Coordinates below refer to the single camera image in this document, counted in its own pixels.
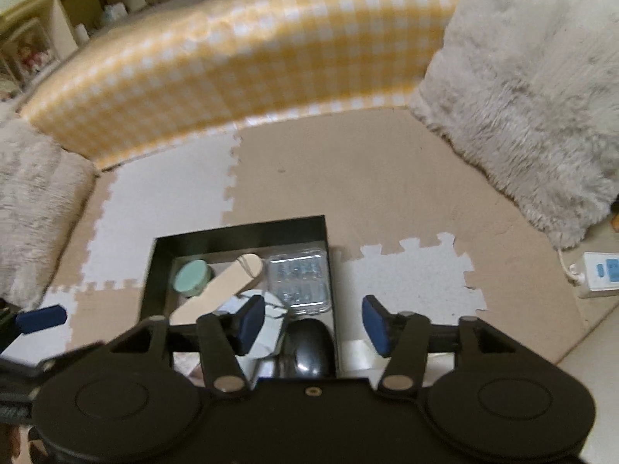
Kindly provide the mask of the black computer mouse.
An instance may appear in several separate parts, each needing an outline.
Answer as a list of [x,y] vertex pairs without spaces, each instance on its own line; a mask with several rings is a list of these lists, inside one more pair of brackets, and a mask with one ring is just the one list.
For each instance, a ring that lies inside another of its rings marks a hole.
[[318,319],[298,319],[286,328],[278,358],[285,379],[333,379],[337,376],[335,343]]

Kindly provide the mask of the black storage box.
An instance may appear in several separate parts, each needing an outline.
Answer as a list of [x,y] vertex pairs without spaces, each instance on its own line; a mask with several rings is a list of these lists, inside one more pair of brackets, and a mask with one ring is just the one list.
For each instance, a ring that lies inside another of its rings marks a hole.
[[[257,254],[264,263],[263,272],[259,282],[246,291],[268,291],[267,258],[314,247],[326,251],[330,267],[330,245],[327,241],[326,221],[322,216],[221,227],[158,238],[154,242],[147,270],[140,317],[146,319],[152,315],[170,315],[177,307],[187,303],[190,297],[181,297],[175,292],[172,281],[177,270],[189,261],[206,261],[212,270],[211,282],[242,254]],[[283,337],[287,326],[298,319],[318,319],[330,330],[335,343],[338,375],[340,367],[331,273],[330,291],[330,311],[316,315],[293,315],[289,312],[276,354],[262,359],[242,359],[242,355],[237,359],[249,383],[256,383],[262,378],[281,378],[278,358]]]

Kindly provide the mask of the wooden flat stick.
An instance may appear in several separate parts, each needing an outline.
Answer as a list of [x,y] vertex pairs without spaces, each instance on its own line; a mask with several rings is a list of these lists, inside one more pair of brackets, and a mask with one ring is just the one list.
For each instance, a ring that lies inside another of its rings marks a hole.
[[257,254],[242,254],[216,275],[198,297],[191,297],[174,310],[170,315],[170,324],[195,324],[202,315],[216,311],[234,295],[254,287],[261,278],[263,268],[264,263]]

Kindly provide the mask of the clear plastic nail case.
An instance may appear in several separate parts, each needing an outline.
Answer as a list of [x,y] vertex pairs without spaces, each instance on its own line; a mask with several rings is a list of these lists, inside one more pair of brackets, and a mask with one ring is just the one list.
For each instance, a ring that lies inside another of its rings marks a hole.
[[301,249],[267,258],[268,291],[293,315],[330,311],[330,267],[322,248]]

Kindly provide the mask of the mint green round tin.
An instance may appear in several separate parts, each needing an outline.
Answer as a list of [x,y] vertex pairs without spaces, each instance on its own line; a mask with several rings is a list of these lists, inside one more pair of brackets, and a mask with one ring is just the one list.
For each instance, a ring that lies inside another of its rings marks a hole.
[[203,260],[192,260],[177,270],[172,288],[181,297],[197,297],[210,282],[211,267]]

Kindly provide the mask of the white fluffy pillow left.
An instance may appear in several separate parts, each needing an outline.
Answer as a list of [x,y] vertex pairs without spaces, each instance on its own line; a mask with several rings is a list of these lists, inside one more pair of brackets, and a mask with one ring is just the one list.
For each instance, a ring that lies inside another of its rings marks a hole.
[[1,298],[34,309],[82,214],[96,167],[1,104]]

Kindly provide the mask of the white fluffy pillow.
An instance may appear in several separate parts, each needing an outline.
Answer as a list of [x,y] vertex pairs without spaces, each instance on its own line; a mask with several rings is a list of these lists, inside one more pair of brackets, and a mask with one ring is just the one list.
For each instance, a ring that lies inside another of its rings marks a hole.
[[82,214],[96,167],[1,104],[1,298],[34,309]]
[[460,0],[409,108],[578,245],[618,194],[618,0]]

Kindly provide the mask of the white power strip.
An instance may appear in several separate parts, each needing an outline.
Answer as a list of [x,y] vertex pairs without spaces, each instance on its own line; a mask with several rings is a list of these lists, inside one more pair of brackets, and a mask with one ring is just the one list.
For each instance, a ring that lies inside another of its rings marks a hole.
[[577,288],[581,299],[617,297],[619,263],[617,252],[586,251],[577,263],[583,282]]

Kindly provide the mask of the yellow checkered blanket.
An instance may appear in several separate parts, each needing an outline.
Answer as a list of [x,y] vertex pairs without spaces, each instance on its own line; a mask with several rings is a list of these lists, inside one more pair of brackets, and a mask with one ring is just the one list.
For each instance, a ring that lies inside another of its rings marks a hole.
[[401,107],[459,1],[177,0],[93,38],[20,113],[106,169],[197,130]]

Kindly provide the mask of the white fluffy pillow right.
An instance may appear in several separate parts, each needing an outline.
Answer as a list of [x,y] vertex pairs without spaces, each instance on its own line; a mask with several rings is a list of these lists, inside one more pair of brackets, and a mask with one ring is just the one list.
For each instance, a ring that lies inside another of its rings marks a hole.
[[618,194],[618,0],[460,0],[409,108],[578,245]]

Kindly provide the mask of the wooden shelf unit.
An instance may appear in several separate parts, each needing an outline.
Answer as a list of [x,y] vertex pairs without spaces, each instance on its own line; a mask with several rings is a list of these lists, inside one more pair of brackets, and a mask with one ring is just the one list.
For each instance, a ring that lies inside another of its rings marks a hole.
[[20,96],[146,0],[1,0],[1,97]]

